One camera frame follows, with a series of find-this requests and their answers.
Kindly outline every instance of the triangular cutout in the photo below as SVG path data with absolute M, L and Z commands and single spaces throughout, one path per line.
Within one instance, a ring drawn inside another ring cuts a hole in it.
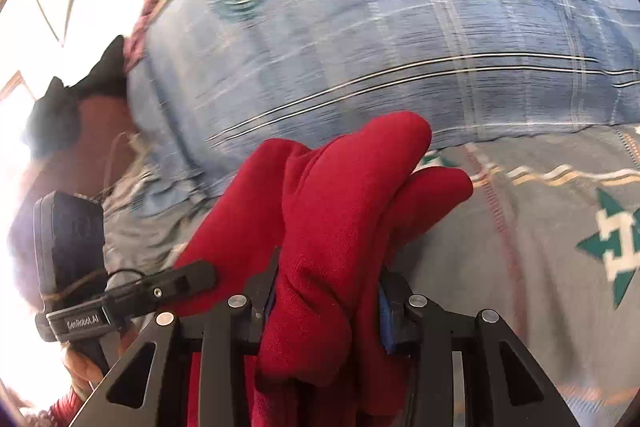
M 513 352 L 511 346 L 504 341 L 500 342 L 500 357 L 511 405 L 517 407 L 542 401 L 544 396 L 536 381 L 524 367 L 520 358 Z
M 146 383 L 151 372 L 156 344 L 146 343 L 107 393 L 111 403 L 140 409 L 145 400 Z

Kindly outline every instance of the folded red garment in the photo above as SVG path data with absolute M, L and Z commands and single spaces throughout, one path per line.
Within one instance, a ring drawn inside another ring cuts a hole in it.
M 429 125 L 408 112 L 313 151 L 268 140 L 180 256 L 177 266 L 207 259 L 220 276 L 177 307 L 188 315 L 240 292 L 282 247 L 250 397 L 254 427 L 382 426 L 401 410 L 408 361 L 380 344 L 380 269 L 472 193 L 458 169 L 412 174 L 430 141 Z

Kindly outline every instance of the round metal rivet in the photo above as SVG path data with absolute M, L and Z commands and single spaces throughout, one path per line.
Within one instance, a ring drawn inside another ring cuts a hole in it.
M 244 295 L 231 295 L 227 302 L 232 308 L 242 308 L 246 304 L 246 297 Z
M 427 297 L 419 293 L 414 293 L 409 297 L 409 304 L 414 308 L 424 308 L 427 305 Z
M 173 321 L 174 314 L 172 314 L 171 312 L 162 312 L 158 315 L 158 317 L 156 317 L 156 323 L 158 323 L 159 326 L 168 326 Z
M 495 312 L 493 310 L 482 311 L 481 317 L 482 320 L 488 322 L 489 324 L 495 324 L 500 319 L 500 315 L 498 315 L 498 312 Z

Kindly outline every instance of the blue plaid fabric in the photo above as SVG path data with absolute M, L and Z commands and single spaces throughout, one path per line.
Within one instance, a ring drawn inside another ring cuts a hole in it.
M 172 0 L 129 77 L 182 194 L 221 194 L 270 137 L 316 147 L 394 110 L 436 148 L 640 120 L 638 0 L 225 2 Z

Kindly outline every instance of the black cable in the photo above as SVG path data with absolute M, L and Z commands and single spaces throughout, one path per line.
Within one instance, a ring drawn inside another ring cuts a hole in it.
M 107 280 L 111 279 L 111 277 L 116 275 L 116 273 L 135 273 L 137 275 L 140 275 L 140 279 L 146 277 L 146 273 L 137 268 L 118 268 L 117 270 L 110 272 L 110 274 L 107 276 Z

